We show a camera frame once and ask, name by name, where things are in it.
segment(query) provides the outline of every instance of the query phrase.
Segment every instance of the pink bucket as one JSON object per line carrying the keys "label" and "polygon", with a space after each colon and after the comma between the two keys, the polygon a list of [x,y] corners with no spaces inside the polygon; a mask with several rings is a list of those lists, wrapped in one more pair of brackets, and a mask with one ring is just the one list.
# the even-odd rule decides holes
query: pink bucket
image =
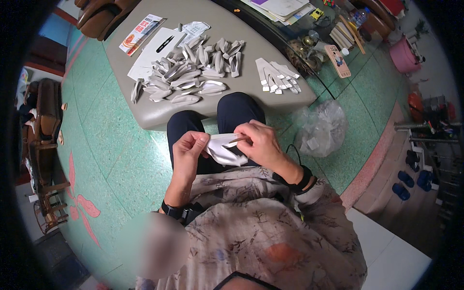
{"label": "pink bucket", "polygon": [[390,56],[396,69],[400,73],[409,73],[420,70],[420,64],[416,64],[415,55],[411,52],[406,37],[395,43],[390,47]]}

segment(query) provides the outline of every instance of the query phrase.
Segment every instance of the black scissors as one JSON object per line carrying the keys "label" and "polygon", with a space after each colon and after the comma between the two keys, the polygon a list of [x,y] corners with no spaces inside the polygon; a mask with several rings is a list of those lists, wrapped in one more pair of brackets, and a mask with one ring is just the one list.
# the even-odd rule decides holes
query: black scissors
{"label": "black scissors", "polygon": [[171,35],[168,39],[166,39],[162,45],[160,45],[160,47],[158,47],[158,49],[156,50],[156,53],[159,53],[160,51],[163,50],[163,48],[165,48],[169,42],[171,42],[171,40],[174,39],[174,35]]}

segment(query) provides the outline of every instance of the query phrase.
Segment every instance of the patterned blouse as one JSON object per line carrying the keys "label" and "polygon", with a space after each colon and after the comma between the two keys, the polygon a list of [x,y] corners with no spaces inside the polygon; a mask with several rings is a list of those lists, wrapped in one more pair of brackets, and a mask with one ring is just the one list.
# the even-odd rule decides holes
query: patterned blouse
{"label": "patterned blouse", "polygon": [[[277,201],[279,194],[284,202]],[[296,195],[263,167],[197,175],[187,263],[136,290],[214,289],[238,271],[284,289],[360,289],[366,261],[340,197],[325,179]]]}

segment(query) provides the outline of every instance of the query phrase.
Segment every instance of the plastic bag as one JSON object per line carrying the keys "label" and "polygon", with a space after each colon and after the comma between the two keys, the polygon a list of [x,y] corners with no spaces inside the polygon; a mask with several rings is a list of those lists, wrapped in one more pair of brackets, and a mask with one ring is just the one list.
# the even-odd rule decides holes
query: plastic bag
{"label": "plastic bag", "polygon": [[345,112],[336,100],[327,100],[312,110],[299,110],[294,123],[299,127],[296,148],[314,157],[326,157],[340,149],[348,130]]}

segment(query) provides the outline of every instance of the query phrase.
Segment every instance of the terrazzo floor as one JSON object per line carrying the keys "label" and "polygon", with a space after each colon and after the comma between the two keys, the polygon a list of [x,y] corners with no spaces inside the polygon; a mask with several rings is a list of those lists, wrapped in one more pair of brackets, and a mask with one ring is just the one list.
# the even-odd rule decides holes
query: terrazzo floor
{"label": "terrazzo floor", "polygon": [[[78,30],[70,39],[69,48],[74,50],[62,87],[63,102],[68,103],[61,125],[65,143],[58,147],[58,156],[74,186],[65,194],[72,219],[60,230],[97,280],[113,290],[127,290],[134,286],[134,277],[116,255],[116,239],[129,219],[161,205],[172,174],[166,133],[137,125],[106,57],[109,40],[87,39]],[[406,77],[396,71],[380,40],[368,43],[365,55],[356,49],[346,61],[350,78],[339,79],[332,69],[319,76],[330,84],[327,87],[347,114],[343,146],[326,158],[302,155],[304,165],[325,175],[338,194],[370,156],[395,101],[406,110],[408,92]],[[331,98],[315,77],[307,81],[318,96],[312,106]],[[291,114],[266,120],[280,128],[279,141],[287,148],[297,131]],[[217,133],[215,125],[205,129]]]}

